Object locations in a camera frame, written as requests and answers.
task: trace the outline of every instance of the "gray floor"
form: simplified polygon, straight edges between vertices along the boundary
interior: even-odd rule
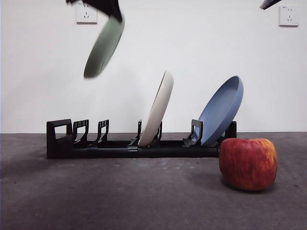
[[[1,229],[307,229],[307,133],[239,137],[275,143],[268,190],[231,188],[218,159],[46,160],[45,135],[1,135]]]

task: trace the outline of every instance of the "red apple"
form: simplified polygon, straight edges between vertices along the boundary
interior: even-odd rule
[[[264,190],[275,181],[276,148],[267,139],[229,138],[221,144],[219,164],[222,175],[234,187]]]

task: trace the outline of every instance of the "black dish rack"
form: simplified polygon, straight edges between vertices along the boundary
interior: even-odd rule
[[[56,127],[66,126],[66,135],[56,138]],[[80,138],[78,128],[85,127],[85,133]],[[193,140],[194,127],[199,128],[198,138]],[[182,140],[161,140],[162,122],[151,144],[147,147],[138,147],[141,136],[142,121],[138,122],[138,133],[131,140],[108,140],[109,120],[98,122],[96,140],[88,140],[89,120],[71,123],[70,119],[47,122],[47,159],[64,158],[170,158],[190,157],[203,158],[219,156],[222,141],[227,138],[236,138],[236,122],[233,121],[224,135],[208,147],[201,146],[203,132],[202,121],[192,120],[191,132]]]

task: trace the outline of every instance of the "wall outlet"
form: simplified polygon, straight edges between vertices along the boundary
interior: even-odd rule
[[[279,25],[280,26],[298,26],[299,9],[297,6],[279,7]]]
[[[77,1],[75,4],[76,23],[97,23],[97,9],[83,2]]]

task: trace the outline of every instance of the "blue plate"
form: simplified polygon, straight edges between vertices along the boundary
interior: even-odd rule
[[[213,144],[229,127],[236,116],[243,98],[243,83],[238,76],[228,79],[210,99],[199,120],[203,122],[201,145]],[[193,140],[199,129],[195,127]]]

